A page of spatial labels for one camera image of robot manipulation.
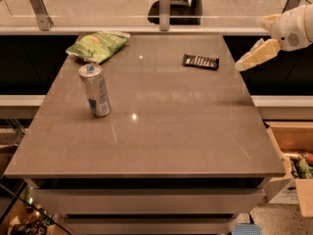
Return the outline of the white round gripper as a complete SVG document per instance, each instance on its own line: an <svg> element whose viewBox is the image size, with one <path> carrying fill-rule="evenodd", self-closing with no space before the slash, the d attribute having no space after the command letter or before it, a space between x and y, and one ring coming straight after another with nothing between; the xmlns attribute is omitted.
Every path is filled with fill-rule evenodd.
<svg viewBox="0 0 313 235"><path fill-rule="evenodd" d="M246 71L275 58L281 51L294 51L309 46L306 16L308 6L299 6L282 14L263 16L258 24L270 30L274 39L259 39L251 49L235 63L237 71Z"/></svg>

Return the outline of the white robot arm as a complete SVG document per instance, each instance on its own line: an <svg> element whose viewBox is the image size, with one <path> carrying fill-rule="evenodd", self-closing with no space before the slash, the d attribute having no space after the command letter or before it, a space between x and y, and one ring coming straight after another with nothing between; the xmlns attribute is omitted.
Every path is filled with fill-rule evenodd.
<svg viewBox="0 0 313 235"><path fill-rule="evenodd" d="M313 43L313 5L302 5L281 14L264 16L258 23L271 38L260 38L235 63L237 71L246 71L275 58L280 51L295 51Z"/></svg>

